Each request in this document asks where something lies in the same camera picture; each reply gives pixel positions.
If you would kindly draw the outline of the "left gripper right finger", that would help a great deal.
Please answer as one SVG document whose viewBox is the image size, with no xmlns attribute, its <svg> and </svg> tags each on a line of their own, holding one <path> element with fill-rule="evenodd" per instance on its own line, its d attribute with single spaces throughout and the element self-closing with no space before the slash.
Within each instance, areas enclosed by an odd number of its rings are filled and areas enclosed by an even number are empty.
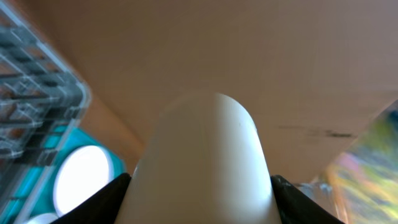
<svg viewBox="0 0 398 224">
<path fill-rule="evenodd" d="M 344 224 L 281 175 L 272 175 L 271 184 L 283 224 Z"/>
</svg>

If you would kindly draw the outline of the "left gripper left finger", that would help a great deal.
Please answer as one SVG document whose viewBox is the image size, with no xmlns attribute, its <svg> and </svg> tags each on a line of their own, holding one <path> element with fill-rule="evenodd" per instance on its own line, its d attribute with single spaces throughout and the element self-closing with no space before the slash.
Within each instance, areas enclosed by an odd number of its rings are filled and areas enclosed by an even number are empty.
<svg viewBox="0 0 398 224">
<path fill-rule="evenodd" d="M 52 224 L 113 224 L 131 181 L 123 173 Z"/>
</svg>

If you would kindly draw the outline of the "large white round plate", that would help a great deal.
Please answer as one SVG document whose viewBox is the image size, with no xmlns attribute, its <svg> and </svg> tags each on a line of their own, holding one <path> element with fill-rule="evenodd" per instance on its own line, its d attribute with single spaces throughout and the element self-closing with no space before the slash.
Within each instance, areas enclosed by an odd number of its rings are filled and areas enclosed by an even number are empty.
<svg viewBox="0 0 398 224">
<path fill-rule="evenodd" d="M 114 178 L 113 162 L 100 146 L 82 146 L 60 166 L 53 187 L 53 204 L 64 216 L 101 190 Z"/>
</svg>

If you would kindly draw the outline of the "small white cup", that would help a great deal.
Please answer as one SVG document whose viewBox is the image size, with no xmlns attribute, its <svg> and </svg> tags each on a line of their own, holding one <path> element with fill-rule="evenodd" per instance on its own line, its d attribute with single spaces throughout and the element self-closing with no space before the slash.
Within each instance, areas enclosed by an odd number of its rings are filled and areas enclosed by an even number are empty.
<svg viewBox="0 0 398 224">
<path fill-rule="evenodd" d="M 246 109 L 220 93 L 190 96 L 160 117 L 117 223 L 280 223 Z"/>
</svg>

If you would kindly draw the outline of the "grey round bowl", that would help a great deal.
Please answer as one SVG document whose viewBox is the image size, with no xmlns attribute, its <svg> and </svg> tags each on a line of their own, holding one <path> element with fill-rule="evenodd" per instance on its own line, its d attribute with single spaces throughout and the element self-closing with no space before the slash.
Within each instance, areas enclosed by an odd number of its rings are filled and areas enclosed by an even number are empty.
<svg viewBox="0 0 398 224">
<path fill-rule="evenodd" d="M 58 215 L 56 213 L 43 213 L 28 219 L 24 224 L 50 224 L 57 219 Z"/>
</svg>

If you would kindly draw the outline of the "teal plastic serving tray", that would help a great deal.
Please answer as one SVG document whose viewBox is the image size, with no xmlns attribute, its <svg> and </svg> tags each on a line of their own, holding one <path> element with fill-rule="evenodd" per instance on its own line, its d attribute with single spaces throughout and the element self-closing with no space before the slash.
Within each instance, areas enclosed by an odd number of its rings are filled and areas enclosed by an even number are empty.
<svg viewBox="0 0 398 224">
<path fill-rule="evenodd" d="M 126 171 L 122 159 L 78 128 L 71 131 L 65 142 L 61 142 L 60 133 L 64 130 L 65 127 L 58 127 L 55 134 L 45 139 L 45 149 L 60 147 L 56 155 L 45 162 L 33 155 L 1 161 L 1 223 L 24 223 L 36 215 L 56 213 L 53 187 L 57 172 L 66 157 L 79 147 L 103 147 L 113 162 L 113 179 Z"/>
</svg>

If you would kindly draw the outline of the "grey plastic dish rack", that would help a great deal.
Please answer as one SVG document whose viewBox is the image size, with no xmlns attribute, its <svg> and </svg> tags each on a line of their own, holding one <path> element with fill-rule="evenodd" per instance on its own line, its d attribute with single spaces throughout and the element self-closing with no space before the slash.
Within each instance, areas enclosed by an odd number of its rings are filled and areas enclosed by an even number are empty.
<svg viewBox="0 0 398 224">
<path fill-rule="evenodd" d="M 28 213 L 90 100 L 85 82 L 2 1 L 2 221 Z"/>
</svg>

